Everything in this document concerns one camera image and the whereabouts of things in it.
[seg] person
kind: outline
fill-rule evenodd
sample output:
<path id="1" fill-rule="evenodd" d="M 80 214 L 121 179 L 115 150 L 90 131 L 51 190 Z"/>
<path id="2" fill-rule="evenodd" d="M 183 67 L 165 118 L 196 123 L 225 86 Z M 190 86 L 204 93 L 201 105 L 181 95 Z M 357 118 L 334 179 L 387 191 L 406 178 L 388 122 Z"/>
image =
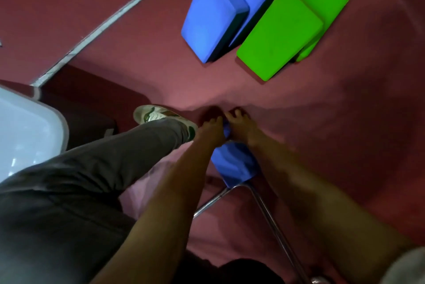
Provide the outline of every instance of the person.
<path id="1" fill-rule="evenodd" d="M 215 267 L 186 250 L 212 152 L 226 142 L 223 118 L 201 128 L 154 105 L 128 132 L 65 152 L 0 184 L 2 284 L 283 283 L 267 266 Z M 425 252 L 300 163 L 240 110 L 226 113 L 295 221 L 350 283 L 418 284 Z M 118 196 L 161 158 L 191 146 L 164 176 L 137 220 Z"/>

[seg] maroon floor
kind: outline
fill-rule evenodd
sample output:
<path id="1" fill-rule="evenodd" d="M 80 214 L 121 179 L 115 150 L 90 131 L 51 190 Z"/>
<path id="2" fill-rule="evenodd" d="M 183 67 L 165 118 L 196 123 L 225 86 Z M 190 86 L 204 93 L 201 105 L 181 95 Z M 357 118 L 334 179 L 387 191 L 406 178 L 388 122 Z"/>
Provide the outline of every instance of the maroon floor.
<path id="1" fill-rule="evenodd" d="M 423 0 L 351 0 L 309 58 L 265 84 L 239 66 L 235 51 L 207 65 L 197 60 L 180 36 L 190 1 L 145 0 L 72 65 L 141 94 L 141 102 L 191 118 L 210 105 L 243 106 L 369 211 L 425 244 Z M 81 80 L 75 88 L 81 93 L 92 86 Z M 107 99 L 125 103 L 125 95 Z M 125 115 L 135 102 L 129 98 Z M 205 196 L 219 188 L 209 185 Z M 303 263 L 329 269 L 285 207 L 273 206 Z M 194 222 L 189 247 L 216 264 L 249 256 L 290 276 L 259 211 L 241 191 Z"/>
<path id="2" fill-rule="evenodd" d="M 0 79 L 32 83 L 130 0 L 0 1 Z"/>

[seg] green yoga block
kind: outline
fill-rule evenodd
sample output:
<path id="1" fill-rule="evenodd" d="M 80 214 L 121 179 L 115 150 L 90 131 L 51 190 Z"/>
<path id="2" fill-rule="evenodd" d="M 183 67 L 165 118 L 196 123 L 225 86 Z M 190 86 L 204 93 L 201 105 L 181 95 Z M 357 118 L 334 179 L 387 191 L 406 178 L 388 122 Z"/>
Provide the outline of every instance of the green yoga block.
<path id="1" fill-rule="evenodd" d="M 342 11 L 349 0 L 302 0 L 313 12 L 315 12 L 324 23 L 322 31 L 306 46 L 301 50 L 301 53 L 297 57 L 297 61 L 304 60 L 311 51 L 314 49 L 316 44 L 322 38 L 323 34 L 331 26 L 332 22 Z"/>
<path id="2" fill-rule="evenodd" d="M 267 81 L 322 28 L 322 20 L 301 0 L 274 0 L 236 54 Z"/>

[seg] grey pants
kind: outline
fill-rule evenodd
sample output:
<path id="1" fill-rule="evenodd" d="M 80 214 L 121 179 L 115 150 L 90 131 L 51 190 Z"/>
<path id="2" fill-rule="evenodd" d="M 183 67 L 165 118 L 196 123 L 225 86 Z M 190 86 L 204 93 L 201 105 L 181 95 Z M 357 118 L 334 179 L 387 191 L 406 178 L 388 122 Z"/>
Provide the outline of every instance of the grey pants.
<path id="1" fill-rule="evenodd" d="M 182 123 L 153 121 L 6 179 L 0 184 L 0 283 L 88 283 L 134 225 L 119 195 L 187 138 Z M 176 276 L 217 283 L 217 273 L 187 252 Z"/>

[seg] sneaker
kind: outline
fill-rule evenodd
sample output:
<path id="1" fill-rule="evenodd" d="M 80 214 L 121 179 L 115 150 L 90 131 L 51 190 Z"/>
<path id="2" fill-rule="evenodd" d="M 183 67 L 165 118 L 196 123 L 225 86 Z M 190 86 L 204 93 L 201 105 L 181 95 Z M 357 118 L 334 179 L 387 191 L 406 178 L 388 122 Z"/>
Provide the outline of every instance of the sneaker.
<path id="1" fill-rule="evenodd" d="M 133 113 L 134 120 L 139 124 L 142 125 L 144 123 L 147 123 L 149 121 L 156 121 L 158 119 L 175 119 L 181 123 L 183 123 L 187 127 L 187 133 L 189 135 L 188 142 L 192 141 L 195 138 L 196 131 L 198 130 L 198 126 L 180 115 L 176 114 L 175 112 L 172 112 L 171 110 L 156 106 L 156 105 L 145 105 L 145 106 L 139 106 L 135 109 Z"/>

